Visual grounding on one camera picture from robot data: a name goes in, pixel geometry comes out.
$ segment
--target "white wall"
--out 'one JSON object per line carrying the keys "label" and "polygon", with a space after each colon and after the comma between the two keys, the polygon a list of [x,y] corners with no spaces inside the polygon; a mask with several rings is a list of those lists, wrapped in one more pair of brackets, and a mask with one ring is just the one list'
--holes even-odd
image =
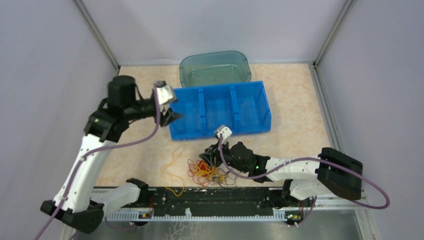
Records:
{"label": "white wall", "polygon": [[345,0],[85,0],[120,65],[237,50],[250,63],[313,61]]}
{"label": "white wall", "polygon": [[0,239],[32,239],[115,71],[71,0],[25,0],[0,2],[0,73]]}
{"label": "white wall", "polygon": [[320,67],[345,151],[391,198],[373,211],[384,240],[423,239],[423,13],[422,0],[357,1]]}

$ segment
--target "purple cable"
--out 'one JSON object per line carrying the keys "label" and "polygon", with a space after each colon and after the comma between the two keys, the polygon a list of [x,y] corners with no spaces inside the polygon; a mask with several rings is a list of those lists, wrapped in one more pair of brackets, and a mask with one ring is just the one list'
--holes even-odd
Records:
{"label": "purple cable", "polygon": [[65,187],[65,191],[63,192],[62,200],[59,202],[56,209],[51,214],[51,216],[49,217],[47,222],[44,224],[44,226],[40,229],[40,231],[34,237],[34,240],[38,240],[41,237],[41,235],[44,233],[44,231],[47,229],[47,227],[50,225],[50,223],[53,221],[53,219],[55,219],[59,210],[62,208],[62,206],[65,203],[64,199],[66,199],[67,196],[68,196],[69,190],[71,189],[72,183],[74,182],[74,178],[77,175],[78,169],[80,168],[83,161],[85,161],[90,154],[97,153],[97,152],[104,151],[104,150],[109,150],[109,149],[119,149],[119,148],[125,148],[125,147],[129,147],[129,146],[133,146],[133,145],[136,145],[136,144],[141,144],[141,143],[144,143],[147,140],[151,139],[156,134],[156,132],[159,129],[159,125],[161,124],[161,110],[160,110],[160,106],[159,106],[158,91],[157,91],[156,87],[157,87],[157,83],[153,84],[154,105],[156,107],[156,126],[154,127],[153,132],[149,136],[147,136],[147,137],[145,137],[141,140],[137,140],[137,141],[133,141],[133,142],[125,143],[125,144],[120,144],[120,145],[115,145],[115,146],[98,147],[98,148],[95,148],[91,151],[88,151],[84,155],[82,155],[81,159],[76,163],[76,165],[75,165],[75,167],[74,167],[74,169],[73,169],[73,171],[72,171],[72,173],[69,177],[69,181],[67,182],[67,185]]}
{"label": "purple cable", "polygon": [[317,201],[317,196],[313,197],[312,205],[310,206],[309,211],[307,211],[306,216],[298,224],[295,224],[296,227],[302,226],[302,224],[304,224],[304,222],[306,221],[306,219],[309,218],[309,216],[312,213],[312,209],[314,209],[314,207],[315,207],[315,202],[316,201]]}
{"label": "purple cable", "polygon": [[112,225],[108,222],[108,219],[107,219],[106,217],[104,217],[104,222],[106,223],[106,225],[107,225],[109,228],[111,228],[111,229],[113,229],[113,230],[115,230],[115,231],[118,231],[118,232],[127,231],[127,230],[130,230],[130,229],[133,229],[133,228],[135,228],[135,227],[136,227],[135,225],[130,225],[129,227],[117,228],[117,227],[112,226]]}
{"label": "purple cable", "polygon": [[340,166],[340,165],[338,165],[338,164],[335,164],[335,163],[333,163],[333,162],[330,162],[330,161],[326,161],[326,160],[322,160],[322,159],[318,159],[318,158],[313,158],[313,157],[300,157],[300,158],[296,158],[296,159],[293,159],[293,160],[290,160],[290,161],[287,161],[287,162],[285,162],[284,164],[281,164],[281,165],[279,165],[279,166],[277,166],[276,168],[273,168],[272,170],[270,170],[270,171],[268,171],[268,172],[266,172],[266,173],[263,173],[263,174],[260,174],[260,175],[257,175],[257,176],[243,176],[243,175],[240,175],[240,174],[237,174],[236,172],[234,172],[229,166],[228,166],[228,164],[227,164],[227,162],[225,161],[225,158],[224,158],[224,154],[223,154],[223,147],[222,147],[222,141],[223,141],[223,137],[222,137],[222,135],[219,137],[219,142],[218,142],[218,149],[219,149],[219,155],[220,155],[220,157],[221,157],[221,159],[222,159],[222,162],[224,163],[224,165],[225,165],[225,167],[228,169],[228,171],[230,171],[232,174],[234,174],[235,176],[237,176],[237,177],[239,177],[239,178],[241,178],[241,179],[259,179],[259,178],[262,178],[262,177],[265,177],[266,175],[268,175],[268,174],[270,174],[270,173],[273,173],[273,172],[275,172],[275,171],[277,171],[278,169],[280,169],[280,168],[282,168],[282,167],[285,167],[285,166],[287,166],[287,165],[289,165],[289,164],[292,164],[292,163],[296,163],[296,162],[300,162],[300,161],[315,161],[315,162],[319,162],[319,163],[322,163],[322,164],[326,164],[326,165],[329,165],[329,166],[331,166],[331,167],[334,167],[334,168],[337,168],[337,169],[340,169],[340,170],[342,170],[342,171],[345,171],[346,173],[348,173],[348,174],[351,174],[351,175],[353,175],[353,176],[355,176],[355,177],[357,177],[357,178],[359,178],[359,179],[361,179],[362,181],[364,181],[364,182],[366,182],[366,183],[368,183],[369,185],[371,185],[371,186],[373,186],[375,189],[377,189],[383,196],[384,196],[384,198],[385,198],[385,204],[384,205],[382,205],[382,206],[372,206],[372,205],[368,205],[368,204],[365,204],[365,203],[362,203],[362,202],[358,202],[358,201],[355,201],[355,200],[350,200],[351,202],[353,202],[353,203],[355,203],[355,204],[358,204],[358,205],[360,205],[360,206],[362,206],[362,207],[366,207],[366,208],[370,208],[370,209],[386,209],[386,208],[388,208],[389,207],[389,205],[390,205],[390,198],[389,198],[389,196],[387,195],[387,193],[380,187],[380,186],[378,186],[377,184],[375,184],[374,182],[372,182],[371,180],[369,180],[368,178],[366,178],[366,177],[364,177],[364,176],[362,176],[362,175],[360,175],[360,174],[358,174],[358,173],[356,173],[356,172],[354,172],[354,171],[352,171],[352,170],[350,170],[350,169],[348,169],[348,168],[346,168],[346,167],[344,167],[344,166]]}
{"label": "purple cable", "polygon": [[69,181],[67,182],[67,185],[65,187],[65,191],[63,192],[62,200],[60,200],[60,202],[57,205],[56,209],[51,214],[51,216],[48,218],[48,220],[44,224],[44,226],[42,226],[42,228],[40,229],[40,231],[38,231],[37,235],[34,237],[34,240],[38,240],[41,237],[41,235],[44,233],[44,231],[47,229],[47,227],[50,225],[50,223],[53,221],[53,219],[55,219],[55,217],[58,214],[59,210],[64,205],[65,199],[67,198],[68,193],[69,193],[69,190],[71,189],[71,185],[72,185],[71,183],[74,181],[74,178],[77,175],[77,171],[80,168],[80,166],[81,166],[82,163],[83,162],[80,161],[80,160],[76,163],[75,167],[73,168],[72,173],[70,174]]}

